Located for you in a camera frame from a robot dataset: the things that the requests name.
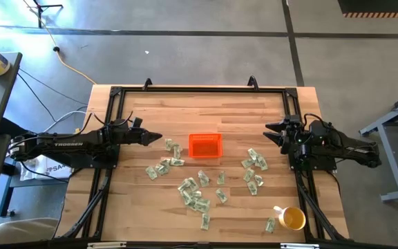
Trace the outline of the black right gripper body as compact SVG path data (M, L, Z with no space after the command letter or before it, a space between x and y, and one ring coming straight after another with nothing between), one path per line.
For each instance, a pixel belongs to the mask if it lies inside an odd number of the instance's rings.
M280 122L279 127L281 154L288 154L292 146L297 143L298 134L303 131L303 124L301 122Z

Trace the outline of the orange plastic mesh basket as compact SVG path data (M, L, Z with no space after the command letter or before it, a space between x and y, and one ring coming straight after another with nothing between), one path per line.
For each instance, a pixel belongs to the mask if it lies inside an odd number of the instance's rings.
M189 134L189 157L220 158L222 154L221 133Z

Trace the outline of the white printed plastic bag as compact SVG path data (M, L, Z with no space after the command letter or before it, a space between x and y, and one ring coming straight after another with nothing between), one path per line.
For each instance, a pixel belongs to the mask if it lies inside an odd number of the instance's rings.
M58 179L67 179L72 174L72 169L55 160L47 158L45 156L38 156L34 159L27 160L23 163L28 169L26 169L21 162L17 162L21 170L21 181L28 180L50 180L50 177Z

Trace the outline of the yellow mug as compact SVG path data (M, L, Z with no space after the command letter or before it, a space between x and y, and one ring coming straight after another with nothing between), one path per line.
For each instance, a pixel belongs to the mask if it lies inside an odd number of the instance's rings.
M274 206L273 210L278 214L279 223L288 230L301 230L306 225L306 216L303 211L297 207Z

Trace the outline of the black aluminium table frame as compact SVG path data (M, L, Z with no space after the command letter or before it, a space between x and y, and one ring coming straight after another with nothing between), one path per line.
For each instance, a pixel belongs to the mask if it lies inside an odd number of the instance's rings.
M96 85L91 91L89 111L104 118L107 113L134 115L143 119L143 127L162 134L149 146L125 145L113 171L101 238L104 241L154 242L236 242L273 243L302 242L303 231L288 230L276 225L273 233L265 231L274 206L296 207L299 198L288 159L263 132L269 122L281 120L286 113L320 114L314 88L299 87L290 96L285 87L264 86L255 91L250 86L156 86L147 90L127 86L125 96L112 96L109 85ZM189 157L189 134L221 133L220 158ZM171 151L165 139L173 141ZM182 147L183 166L172 166L165 175L151 180L146 168L173 158L173 147ZM268 169L262 171L255 163L248 168L263 178L252 196L243 180L241 162L251 158L253 148L264 157ZM202 187L198 172L209 177ZM218 185L221 171L225 184ZM209 229L202 230L202 212L184 204L178 187L193 177L202 192L201 199L210 200ZM228 200L221 203L216 190L221 189Z

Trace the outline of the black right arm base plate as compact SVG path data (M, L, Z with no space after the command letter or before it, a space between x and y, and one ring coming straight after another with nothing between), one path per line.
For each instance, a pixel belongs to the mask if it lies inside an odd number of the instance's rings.
M288 154L288 159L290 162L290 168L292 170L337 170L335 159L328 156L315 156L312 154L306 156L297 156L295 153L290 153Z

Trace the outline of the blue desk foot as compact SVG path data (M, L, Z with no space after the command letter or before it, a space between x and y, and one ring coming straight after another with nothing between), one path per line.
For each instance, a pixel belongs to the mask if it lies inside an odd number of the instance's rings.
M15 215L14 210L9 209L10 201L14 191L14 187L11 187L12 177L17 173L17 168L13 161L5 161L2 167L1 174L7 176L7 181L4 187L1 204L0 204L0 217L8 218Z

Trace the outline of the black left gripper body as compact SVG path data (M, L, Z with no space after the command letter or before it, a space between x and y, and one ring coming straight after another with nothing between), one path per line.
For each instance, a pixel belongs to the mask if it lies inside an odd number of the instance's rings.
M129 127L125 134L125 143L126 144L145 144L145 133L146 129L140 127Z

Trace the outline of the black hazard-striped mat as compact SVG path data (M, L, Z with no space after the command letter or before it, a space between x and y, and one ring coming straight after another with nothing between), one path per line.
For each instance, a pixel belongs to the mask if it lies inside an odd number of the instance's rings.
M398 18L398 0L337 0L345 18Z

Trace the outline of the black desk support beam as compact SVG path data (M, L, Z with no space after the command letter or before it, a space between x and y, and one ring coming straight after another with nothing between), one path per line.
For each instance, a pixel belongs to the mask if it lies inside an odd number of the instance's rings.
M21 136L27 132L28 132L27 130L15 124L14 122L10 121L9 119L6 118L1 119L0 134L6 134L9 135L11 138L14 138L16 136Z

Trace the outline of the black tripod stand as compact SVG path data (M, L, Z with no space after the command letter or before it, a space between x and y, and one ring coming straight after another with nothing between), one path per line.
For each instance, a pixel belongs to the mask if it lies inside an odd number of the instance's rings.
M38 16L38 28L44 28L45 25L42 22L43 13L49 8L59 8L62 9L64 6L62 4L52 4L52 5L44 5L40 4L37 0L32 0L35 4L36 13Z

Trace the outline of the silver metal bracket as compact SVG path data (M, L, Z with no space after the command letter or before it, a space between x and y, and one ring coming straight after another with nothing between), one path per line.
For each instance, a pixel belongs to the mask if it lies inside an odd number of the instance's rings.
M311 243L280 243L280 249L320 249L319 244Z
M127 242L124 241L109 241L109 242L95 242L88 243L86 249L121 249L126 248Z

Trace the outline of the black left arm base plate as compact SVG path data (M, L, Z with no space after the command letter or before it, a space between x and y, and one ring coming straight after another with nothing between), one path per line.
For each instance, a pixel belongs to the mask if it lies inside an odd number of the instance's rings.
M119 152L119 145L111 145L107 147L105 153L101 153L96 156L88 154L71 154L70 167L75 169L115 169L118 163Z

